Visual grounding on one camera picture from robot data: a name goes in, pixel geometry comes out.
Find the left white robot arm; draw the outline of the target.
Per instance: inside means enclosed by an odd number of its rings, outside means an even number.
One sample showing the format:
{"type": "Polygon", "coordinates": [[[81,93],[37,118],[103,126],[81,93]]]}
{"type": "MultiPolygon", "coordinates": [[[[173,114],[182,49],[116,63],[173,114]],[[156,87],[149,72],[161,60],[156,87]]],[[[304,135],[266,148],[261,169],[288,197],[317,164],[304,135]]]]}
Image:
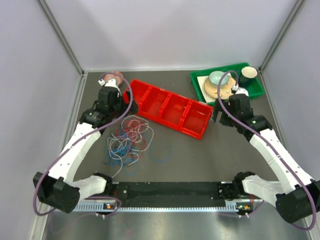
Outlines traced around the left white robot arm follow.
{"type": "Polygon", "coordinates": [[[103,86],[99,90],[98,99],[82,114],[72,138],[59,157],[43,173],[37,172],[33,177],[33,210],[38,216],[41,213],[37,209],[37,201],[68,214],[81,200],[97,194],[106,199],[113,194],[109,176],[94,173],[77,181],[74,177],[105,128],[137,112],[138,105],[131,88],[124,93],[114,86],[103,86]]]}

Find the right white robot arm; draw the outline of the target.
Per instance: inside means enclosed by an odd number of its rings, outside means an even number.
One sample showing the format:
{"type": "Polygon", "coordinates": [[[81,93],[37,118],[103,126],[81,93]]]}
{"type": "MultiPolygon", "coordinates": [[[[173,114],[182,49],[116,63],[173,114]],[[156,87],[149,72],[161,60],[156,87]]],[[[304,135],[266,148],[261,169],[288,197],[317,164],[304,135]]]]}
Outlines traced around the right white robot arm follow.
{"type": "Polygon", "coordinates": [[[233,192],[239,198],[247,195],[259,197],[274,206],[287,223],[311,216],[306,230],[312,230],[320,211],[320,182],[304,171],[278,139],[270,122],[263,115],[254,115],[250,98],[241,93],[228,100],[216,99],[212,120],[236,128],[267,162],[278,183],[264,180],[257,174],[246,171],[238,173],[233,181],[233,192]]]}

